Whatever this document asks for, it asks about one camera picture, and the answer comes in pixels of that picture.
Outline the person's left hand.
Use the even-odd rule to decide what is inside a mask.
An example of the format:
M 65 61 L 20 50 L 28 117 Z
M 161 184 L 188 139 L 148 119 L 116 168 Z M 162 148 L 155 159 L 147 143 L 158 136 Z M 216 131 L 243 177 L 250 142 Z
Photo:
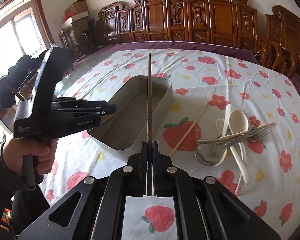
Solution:
M 37 171 L 44 175 L 52 170 L 57 142 L 58 139 L 51 139 L 48 145 L 45 145 L 31 138 L 12 138 L 4 144 L 1 153 L 7 168 L 19 176 L 23 175 L 24 156 L 36 156 Z

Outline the dark sleeved left forearm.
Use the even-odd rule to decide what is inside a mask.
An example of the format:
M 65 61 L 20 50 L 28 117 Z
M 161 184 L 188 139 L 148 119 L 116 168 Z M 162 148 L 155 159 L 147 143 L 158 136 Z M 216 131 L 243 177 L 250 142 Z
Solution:
M 31 190 L 21 176 L 9 170 L 0 149 L 0 220 L 11 198 L 14 198 L 12 226 L 16 235 L 25 230 L 50 207 L 39 187 Z M 10 234 L 0 227 L 0 239 L 9 237 Z

